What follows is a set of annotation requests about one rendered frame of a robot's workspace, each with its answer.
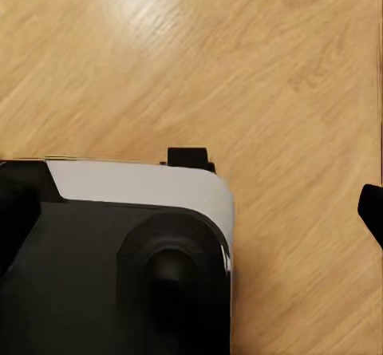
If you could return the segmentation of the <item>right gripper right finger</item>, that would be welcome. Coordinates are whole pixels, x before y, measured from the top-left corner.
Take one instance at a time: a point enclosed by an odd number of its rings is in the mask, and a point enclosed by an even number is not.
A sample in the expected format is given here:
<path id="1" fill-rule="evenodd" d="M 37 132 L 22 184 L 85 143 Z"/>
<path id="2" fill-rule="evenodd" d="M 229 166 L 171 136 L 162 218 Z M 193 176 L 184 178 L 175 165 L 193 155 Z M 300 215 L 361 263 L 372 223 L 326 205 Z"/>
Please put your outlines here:
<path id="1" fill-rule="evenodd" d="M 357 211 L 383 249 L 383 187 L 366 184 Z"/>

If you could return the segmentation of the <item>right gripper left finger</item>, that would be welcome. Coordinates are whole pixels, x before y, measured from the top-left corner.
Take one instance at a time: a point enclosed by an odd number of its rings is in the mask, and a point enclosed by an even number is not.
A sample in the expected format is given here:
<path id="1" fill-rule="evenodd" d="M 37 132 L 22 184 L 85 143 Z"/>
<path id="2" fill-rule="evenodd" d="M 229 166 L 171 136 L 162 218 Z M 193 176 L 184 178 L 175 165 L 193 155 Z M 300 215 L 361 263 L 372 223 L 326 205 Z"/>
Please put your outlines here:
<path id="1" fill-rule="evenodd" d="M 0 193 L 0 281 L 40 215 L 33 184 Z"/>

